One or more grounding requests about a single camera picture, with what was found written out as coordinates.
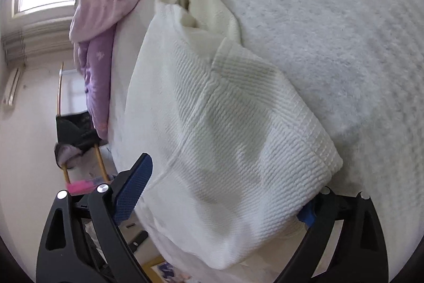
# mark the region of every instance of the fluffy white blanket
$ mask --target fluffy white blanket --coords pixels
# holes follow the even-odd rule
[[[156,0],[125,111],[127,167],[153,159],[141,221],[216,269],[292,232],[342,166],[289,80],[240,43],[220,0]]]

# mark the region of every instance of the lavender blanket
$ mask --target lavender blanket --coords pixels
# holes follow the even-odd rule
[[[115,24],[138,0],[78,0],[69,32],[74,63],[84,76],[87,108],[99,137],[107,139]]]

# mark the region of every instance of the chair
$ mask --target chair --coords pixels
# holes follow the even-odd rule
[[[96,152],[97,162],[100,167],[101,175],[105,182],[109,182],[109,177],[106,173],[105,165],[100,153],[99,144],[101,138],[97,135],[97,131],[93,127],[90,114],[85,111],[76,114],[61,115],[61,92],[62,92],[62,75],[64,63],[59,71],[59,87],[57,93],[57,115],[56,115],[56,131],[57,143],[55,146],[56,162],[61,149],[65,146],[72,148],[75,153],[82,155],[92,147]],[[67,163],[61,163],[58,166],[63,170],[63,175],[67,184],[71,184],[68,174]]]

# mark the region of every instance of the bed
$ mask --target bed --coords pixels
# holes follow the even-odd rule
[[[128,169],[126,95],[153,1],[140,0],[115,34],[108,131],[118,171]],[[424,0],[222,1],[239,20],[243,45],[286,74],[336,144],[344,166],[330,187],[371,195],[393,278],[424,234]],[[259,256],[279,272],[301,238],[278,239]]]

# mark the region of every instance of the wooden chair leg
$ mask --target wooden chair leg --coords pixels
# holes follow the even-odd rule
[[[107,176],[107,173],[106,173],[106,168],[105,168],[105,164],[103,163],[102,154],[100,153],[100,149],[99,149],[99,146],[97,144],[94,144],[94,150],[96,150],[97,162],[99,163],[100,171],[102,173],[103,180],[105,182],[109,182],[109,177]]]
[[[58,89],[57,89],[57,115],[60,115],[60,105],[61,105],[61,97],[62,97],[63,65],[64,65],[64,63],[62,62],[62,65],[61,65],[60,70],[59,70],[59,86],[58,86]]]
[[[66,163],[64,163],[64,164],[62,165],[62,171],[63,171],[63,175],[64,175],[64,177],[65,177],[65,181],[66,181],[68,184],[70,184],[70,183],[71,183],[71,181],[69,180],[68,167],[67,167]]]

